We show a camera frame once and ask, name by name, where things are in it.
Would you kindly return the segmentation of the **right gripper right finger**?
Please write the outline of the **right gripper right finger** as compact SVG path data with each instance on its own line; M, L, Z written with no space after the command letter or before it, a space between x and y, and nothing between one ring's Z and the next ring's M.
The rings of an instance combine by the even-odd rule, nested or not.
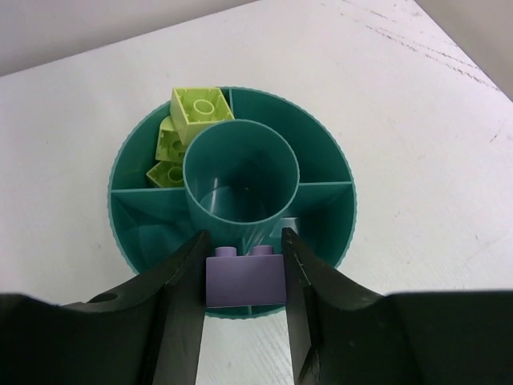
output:
M381 295L281 236L297 384L509 384L512 293Z

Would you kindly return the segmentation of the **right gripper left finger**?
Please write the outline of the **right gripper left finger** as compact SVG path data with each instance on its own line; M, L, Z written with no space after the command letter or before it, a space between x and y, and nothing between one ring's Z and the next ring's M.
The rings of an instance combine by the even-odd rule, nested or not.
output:
M200 231L170 257L87 302L1 296L4 384L193 384L205 316Z

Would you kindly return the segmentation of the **lilac square lego brick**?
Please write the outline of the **lilac square lego brick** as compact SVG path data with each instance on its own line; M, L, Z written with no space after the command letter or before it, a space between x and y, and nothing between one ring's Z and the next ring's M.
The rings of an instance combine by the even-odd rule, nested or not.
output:
M255 246L244 256L234 247L218 247L205 263L208 308L286 303L284 258L271 245Z

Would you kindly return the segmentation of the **lime green lego brick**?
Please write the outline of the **lime green lego brick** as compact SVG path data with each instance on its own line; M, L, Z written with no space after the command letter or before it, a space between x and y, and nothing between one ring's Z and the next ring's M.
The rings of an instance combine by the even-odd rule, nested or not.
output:
M153 187L181 188L184 186L182 164L160 161L146 172L146 177Z

